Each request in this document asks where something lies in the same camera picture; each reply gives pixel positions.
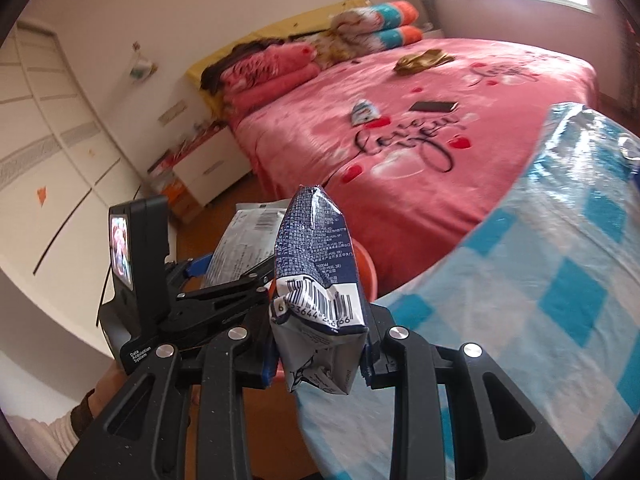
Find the wall socket panel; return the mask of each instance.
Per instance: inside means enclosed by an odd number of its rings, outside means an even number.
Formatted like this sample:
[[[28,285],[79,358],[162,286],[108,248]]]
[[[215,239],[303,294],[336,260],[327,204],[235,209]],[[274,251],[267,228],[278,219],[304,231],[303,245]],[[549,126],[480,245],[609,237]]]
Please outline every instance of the wall socket panel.
[[[167,126],[167,124],[173,121],[178,115],[180,115],[186,109],[187,109],[187,103],[184,102],[184,99],[180,99],[175,105],[173,105],[164,114],[158,117],[158,122],[162,124],[162,126]]]

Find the screw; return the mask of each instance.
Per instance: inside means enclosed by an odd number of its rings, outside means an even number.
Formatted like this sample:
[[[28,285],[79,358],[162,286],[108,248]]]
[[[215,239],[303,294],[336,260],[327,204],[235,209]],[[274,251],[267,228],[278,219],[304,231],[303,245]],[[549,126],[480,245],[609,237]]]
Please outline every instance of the screw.
[[[480,357],[482,355],[482,348],[476,343],[467,343],[462,347],[462,351],[469,357]]]
[[[389,329],[389,335],[393,339],[407,339],[409,331],[404,326],[393,326]]]
[[[160,345],[156,348],[156,355],[161,358],[171,357],[174,354],[174,347],[171,345]]]
[[[240,341],[244,339],[247,335],[246,328],[243,326],[235,326],[228,332],[229,339],[233,339],[234,341]]]

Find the barcode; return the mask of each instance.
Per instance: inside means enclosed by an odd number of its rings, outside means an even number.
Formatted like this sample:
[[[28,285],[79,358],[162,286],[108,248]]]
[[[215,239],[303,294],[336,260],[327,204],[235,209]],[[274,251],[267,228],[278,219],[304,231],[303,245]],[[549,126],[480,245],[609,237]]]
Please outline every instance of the barcode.
[[[255,228],[258,231],[271,231],[278,222],[278,210],[277,209],[265,209],[258,221],[255,223]]]
[[[322,290],[311,280],[287,280],[287,288],[292,296],[286,298],[287,303],[312,311],[319,311],[330,321],[353,319],[351,297],[336,292],[332,300],[328,300]]]

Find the pink bedspread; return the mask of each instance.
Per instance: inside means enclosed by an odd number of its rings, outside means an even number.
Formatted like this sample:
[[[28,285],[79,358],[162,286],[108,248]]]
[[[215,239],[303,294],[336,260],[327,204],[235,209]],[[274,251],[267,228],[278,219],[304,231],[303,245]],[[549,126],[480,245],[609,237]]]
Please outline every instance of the pink bedspread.
[[[399,57],[442,48],[454,62],[396,75]],[[497,205],[536,147],[551,104],[597,105],[585,61],[484,40],[423,40],[332,67],[245,118],[236,137],[272,198],[324,184],[369,251],[384,294],[446,256]],[[359,99],[391,117],[352,127]],[[449,114],[409,112],[457,101]]]

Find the hand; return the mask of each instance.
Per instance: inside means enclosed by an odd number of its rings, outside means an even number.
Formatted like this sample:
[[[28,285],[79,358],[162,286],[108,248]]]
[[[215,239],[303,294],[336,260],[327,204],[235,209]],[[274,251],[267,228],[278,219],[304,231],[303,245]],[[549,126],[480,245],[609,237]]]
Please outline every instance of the hand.
[[[120,368],[116,361],[113,361],[108,370],[96,383],[95,391],[87,399],[89,410],[94,418],[96,418],[109,401],[113,399],[113,396],[126,381],[126,373],[124,373],[124,370]]]

